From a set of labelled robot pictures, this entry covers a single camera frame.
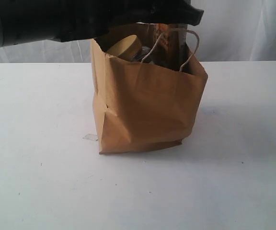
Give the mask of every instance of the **white table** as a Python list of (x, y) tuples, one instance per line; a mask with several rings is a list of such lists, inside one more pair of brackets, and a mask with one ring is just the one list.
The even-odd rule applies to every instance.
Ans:
[(90, 64), (0, 64), (0, 230), (276, 230), (276, 62), (203, 65), (182, 146), (103, 156)]

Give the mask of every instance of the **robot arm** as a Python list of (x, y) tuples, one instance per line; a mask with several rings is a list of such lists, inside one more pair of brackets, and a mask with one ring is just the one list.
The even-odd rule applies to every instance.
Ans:
[(198, 25), (191, 0), (0, 0), (0, 47), (98, 37), (128, 23)]

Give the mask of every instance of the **bag handle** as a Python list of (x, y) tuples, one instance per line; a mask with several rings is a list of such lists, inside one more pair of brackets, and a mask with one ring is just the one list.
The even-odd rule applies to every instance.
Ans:
[(182, 28), (173, 28), (173, 29), (167, 30), (166, 32), (162, 32), (161, 35), (159, 35), (159, 37), (157, 38), (157, 41), (155, 42), (153, 48), (152, 48), (152, 49), (150, 50), (150, 52), (141, 60), (141, 62), (143, 63), (144, 60), (147, 59), (147, 58), (153, 53), (153, 51), (155, 50), (156, 46), (158, 45), (158, 43), (159, 43), (161, 37), (162, 37), (164, 34), (167, 34), (167, 33), (169, 33), (169, 32), (174, 32), (174, 31), (179, 31), (179, 32), (184, 31), (184, 32), (187, 32), (187, 33), (189, 33), (189, 34), (194, 35), (194, 36), (196, 37), (196, 40), (197, 40), (195, 51), (189, 56), (189, 58), (187, 59), (187, 61), (186, 61), (184, 64), (182, 64), (181, 67), (180, 67), (180, 70), (179, 70), (179, 71), (182, 72), (184, 66), (188, 64), (188, 62), (190, 61), (190, 59), (192, 58), (192, 56), (193, 56), (194, 54), (196, 54), (197, 49), (199, 49), (200, 37), (199, 37), (199, 35), (198, 35), (195, 31), (193, 31), (193, 30), (187, 30), (187, 29), (182, 29)]

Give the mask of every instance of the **white backdrop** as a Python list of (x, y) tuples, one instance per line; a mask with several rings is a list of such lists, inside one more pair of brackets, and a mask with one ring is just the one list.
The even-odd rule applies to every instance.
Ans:
[[(276, 0), (192, 0), (204, 9), (200, 61), (276, 60)], [(188, 37), (190, 46), (195, 39)], [(0, 48), (0, 62), (88, 62), (89, 42), (35, 42)]]

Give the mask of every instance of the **kraft paper bag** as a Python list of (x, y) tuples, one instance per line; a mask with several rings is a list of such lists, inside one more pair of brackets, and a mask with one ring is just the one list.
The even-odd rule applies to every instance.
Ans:
[(153, 34), (150, 25), (130, 24), (91, 41), (100, 154), (165, 149), (181, 145), (192, 132), (207, 81), (194, 56), (183, 72), (177, 72), (105, 53), (129, 35), (152, 47)]

